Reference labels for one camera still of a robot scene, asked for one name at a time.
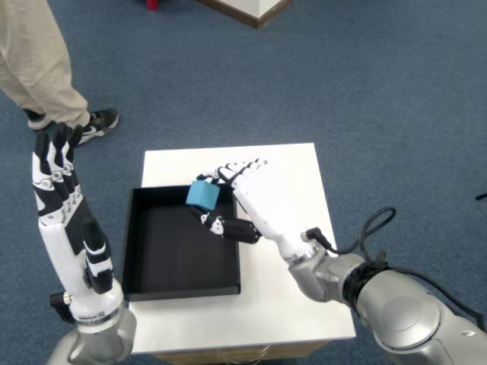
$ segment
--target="black sneaker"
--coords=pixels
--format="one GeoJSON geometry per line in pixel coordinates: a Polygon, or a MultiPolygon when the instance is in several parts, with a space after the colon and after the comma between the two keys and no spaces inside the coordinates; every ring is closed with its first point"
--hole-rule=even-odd
{"type": "Polygon", "coordinates": [[[103,137],[111,132],[119,122],[119,114],[115,109],[100,110],[90,113],[90,122],[83,128],[83,136],[79,144],[84,144],[94,137],[103,137]]]}
{"type": "Polygon", "coordinates": [[[27,120],[27,125],[30,129],[34,131],[39,131],[41,129],[45,129],[51,124],[53,121],[46,116],[46,114],[37,114],[33,110],[24,109],[24,112],[27,114],[29,118],[27,120]]]}

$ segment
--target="blue cube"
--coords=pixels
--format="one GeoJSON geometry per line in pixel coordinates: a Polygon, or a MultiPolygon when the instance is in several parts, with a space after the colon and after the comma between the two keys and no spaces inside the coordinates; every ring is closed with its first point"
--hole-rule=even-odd
{"type": "Polygon", "coordinates": [[[208,211],[215,209],[220,188],[205,180],[196,180],[189,188],[186,204],[197,205],[208,211]]]}

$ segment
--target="person's leg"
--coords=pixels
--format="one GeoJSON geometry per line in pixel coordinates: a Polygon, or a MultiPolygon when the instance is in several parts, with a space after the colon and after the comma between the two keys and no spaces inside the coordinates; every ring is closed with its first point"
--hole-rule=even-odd
{"type": "Polygon", "coordinates": [[[26,112],[29,118],[27,121],[29,128],[34,130],[44,129],[51,123],[52,120],[11,73],[2,54],[0,54],[0,89],[26,112]]]}
{"type": "Polygon", "coordinates": [[[90,122],[87,101],[72,87],[68,50],[46,0],[0,0],[0,54],[0,86],[20,107],[71,127],[90,122]]]}

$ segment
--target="white table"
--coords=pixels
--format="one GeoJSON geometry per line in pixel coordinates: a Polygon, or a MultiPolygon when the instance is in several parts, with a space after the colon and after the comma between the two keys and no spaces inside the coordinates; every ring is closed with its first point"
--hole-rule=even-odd
{"type": "MultiPolygon", "coordinates": [[[[146,151],[142,187],[189,185],[229,162],[266,158],[309,227],[334,245],[314,144],[146,151]]],[[[242,210],[239,217],[246,217],[242,210]]],[[[133,353],[199,351],[354,338],[350,310],[307,299],[268,240],[240,243],[239,295],[130,303],[137,318],[133,353]]]]}

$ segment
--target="black tray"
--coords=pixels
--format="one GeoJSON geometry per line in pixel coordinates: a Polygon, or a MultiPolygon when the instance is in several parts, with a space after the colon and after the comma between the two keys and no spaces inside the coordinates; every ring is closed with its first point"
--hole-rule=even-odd
{"type": "MultiPolygon", "coordinates": [[[[238,243],[203,227],[185,205],[189,186],[133,189],[122,289],[131,301],[240,293],[238,243]]],[[[215,209],[235,217],[231,189],[215,209]]]]}

